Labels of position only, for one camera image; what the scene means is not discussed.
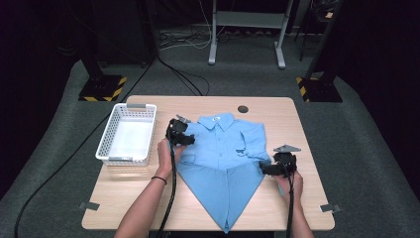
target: black stand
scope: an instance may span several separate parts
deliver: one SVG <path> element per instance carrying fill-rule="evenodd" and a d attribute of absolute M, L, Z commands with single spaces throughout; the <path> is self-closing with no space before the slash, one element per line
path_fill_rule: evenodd
<path fill-rule="evenodd" d="M 300 93 L 303 100 L 306 102 L 343 102 L 340 93 L 334 85 L 334 78 L 338 74 L 343 63 L 342 54 L 344 54 L 345 51 L 338 53 L 336 55 L 337 59 L 330 59 L 328 68 L 324 70 L 324 73 L 320 78 L 311 77 L 312 73 L 315 71 L 315 67 L 317 66 L 327 39 L 330 36 L 331 29 L 334 26 L 334 22 L 337 19 L 343 1 L 344 0 L 341 0 L 334 9 L 333 19 L 327 26 L 326 32 L 324 33 L 317 50 L 317 54 L 309 65 L 305 77 L 296 78 Z"/>
<path fill-rule="evenodd" d="M 317 78 L 296 78 L 305 102 L 343 102 L 334 83 Z"/>
<path fill-rule="evenodd" d="M 121 75 L 104 75 L 100 69 L 98 62 L 88 47 L 85 36 L 79 29 L 79 24 L 75 19 L 71 5 L 68 0 L 61 0 L 62 10 L 70 24 L 72 38 L 77 47 L 80 59 L 82 60 L 87 72 L 89 80 L 79 93 L 81 101 L 114 101 L 118 98 L 120 89 L 125 82 L 125 78 Z"/>

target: black panel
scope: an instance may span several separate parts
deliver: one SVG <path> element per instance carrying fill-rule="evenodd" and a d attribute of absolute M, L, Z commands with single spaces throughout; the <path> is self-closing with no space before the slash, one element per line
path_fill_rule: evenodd
<path fill-rule="evenodd" d="M 155 32 L 146 1 L 94 0 L 92 7 L 98 61 L 146 65 L 153 60 Z"/>

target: wooden table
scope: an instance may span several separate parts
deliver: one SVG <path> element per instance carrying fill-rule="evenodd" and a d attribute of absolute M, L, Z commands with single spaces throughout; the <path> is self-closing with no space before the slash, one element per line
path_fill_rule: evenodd
<path fill-rule="evenodd" d="M 82 226 L 86 229 L 117 229 L 124 214 L 146 187 L 158 167 L 158 142 L 164 137 L 170 119 L 179 114 L 192 121 L 200 116 L 231 112 L 236 118 L 262 122 L 266 134 L 266 150 L 270 156 L 274 148 L 284 144 L 302 151 L 297 157 L 298 170 L 304 177 L 302 205 L 313 230 L 330 230 L 335 222 L 331 212 L 322 212 L 320 205 L 327 197 L 319 179 L 308 142 L 293 101 L 282 97 L 216 97 L 216 96 L 131 96 L 127 103 L 149 103 L 157 106 L 157 123 L 147 167 L 103 166 L 93 189 L 90 202 L 98 203 L 97 210 L 85 211 Z M 245 105 L 248 113 L 240 113 Z M 171 180 L 163 193 L 157 216 L 152 225 L 158 230 L 171 193 Z M 274 178 L 266 176 L 232 230 L 285 230 L 287 210 Z M 180 176 L 166 230 L 220 230 L 203 206 L 195 198 Z"/>

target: black cable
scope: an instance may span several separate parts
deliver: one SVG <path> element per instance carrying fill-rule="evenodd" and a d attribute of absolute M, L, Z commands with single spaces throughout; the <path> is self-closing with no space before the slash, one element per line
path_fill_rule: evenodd
<path fill-rule="evenodd" d="M 198 91 L 198 93 L 200 94 L 200 96 L 204 96 L 204 94 L 200 91 L 200 89 L 198 89 L 196 86 L 195 86 L 195 84 L 194 83 L 192 83 L 189 79 L 188 79 L 188 77 L 186 77 L 184 74 L 183 74 L 183 71 L 180 71 L 180 70 L 178 70 L 178 69 L 176 69 L 176 68 L 174 68 L 174 67 L 172 67 L 171 65 L 169 65 L 169 64 L 167 64 L 167 63 L 165 63 L 160 57 L 157 57 L 157 59 L 163 64 L 163 65 L 165 65 L 166 67 L 168 67 L 168 68 L 170 68 L 171 70 L 172 70 L 172 72 L 179 78 L 179 80 L 186 86 L 186 87 L 188 87 L 188 89 L 194 94 L 194 95 L 196 95 L 197 96 L 197 94 L 181 79 L 181 78 L 184 78 L 185 80 L 187 80 L 197 91 Z M 207 89 L 207 93 L 208 93 L 208 91 L 210 90 L 210 84 L 208 83 L 208 81 L 204 78 L 204 77 L 201 77 L 202 79 L 204 79 L 206 82 L 207 82 L 207 85 L 208 85 L 208 89 Z"/>
<path fill-rule="evenodd" d="M 149 68 L 151 68 L 151 63 L 149 64 L 149 66 L 146 68 L 146 70 L 142 73 L 142 75 L 140 75 L 139 79 L 137 79 L 137 81 L 135 82 L 135 84 L 130 88 L 130 90 L 127 92 L 127 94 L 120 100 L 120 103 L 123 102 L 128 95 L 130 94 L 130 92 L 133 90 L 133 88 L 140 82 L 140 80 L 145 76 L 145 74 L 148 72 Z M 19 222 L 21 221 L 22 215 L 26 209 L 26 207 L 28 206 L 28 204 L 31 202 L 31 200 L 34 198 L 34 196 L 56 175 L 58 174 L 58 172 L 61 171 L 61 169 L 67 165 L 67 163 L 74 157 L 74 155 L 82 148 L 82 146 L 86 143 L 87 140 L 89 140 L 89 138 L 93 135 L 93 133 L 99 128 L 99 126 L 109 117 L 109 115 L 111 114 L 108 113 L 99 123 L 98 125 L 85 137 L 85 139 L 80 143 L 80 145 L 76 148 L 76 150 L 64 161 L 64 163 L 61 164 L 61 166 L 58 167 L 58 169 L 55 170 L 54 173 L 52 173 L 52 175 L 50 175 L 31 195 L 30 197 L 26 200 L 26 202 L 24 203 L 24 205 L 22 206 L 18 217 L 16 218 L 16 222 L 15 222 L 15 228 L 14 228 L 14 236 L 15 238 L 18 238 L 18 231 L 19 231 Z"/>
<path fill-rule="evenodd" d="M 293 179 L 290 178 L 290 173 L 286 167 L 286 165 L 281 162 L 284 166 L 284 170 L 289 182 L 289 186 L 290 186 L 290 203 L 289 203 L 289 210 L 288 210 L 288 216 L 287 216 L 287 229 L 286 229 L 286 238 L 290 237 L 290 233 L 291 233 L 291 224 L 292 224 L 292 220 L 293 220 L 293 205 L 294 205 L 294 188 L 293 188 L 293 183 L 294 183 L 294 174 L 293 175 Z"/>
<path fill-rule="evenodd" d="M 167 138 L 170 138 L 169 132 L 166 131 Z M 163 228 L 166 224 L 167 218 L 169 217 L 170 210 L 172 209 L 172 204 L 175 199 L 175 193 L 176 193 L 176 165 L 175 165 L 175 151 L 173 150 L 173 144 L 170 140 L 169 141 L 169 148 L 170 148 L 170 160 L 172 163 L 172 193 L 170 195 L 170 200 L 166 208 L 166 213 L 164 214 L 163 220 L 160 224 L 160 228 L 157 232 L 157 238 L 163 237 Z"/>

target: shirt sleeve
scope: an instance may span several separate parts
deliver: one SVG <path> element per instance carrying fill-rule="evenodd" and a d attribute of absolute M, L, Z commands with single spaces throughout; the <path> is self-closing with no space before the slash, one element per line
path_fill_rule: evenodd
<path fill-rule="evenodd" d="M 262 123 L 256 124 L 247 130 L 241 131 L 244 136 L 246 150 L 249 157 L 269 159 L 265 150 L 265 131 Z"/>

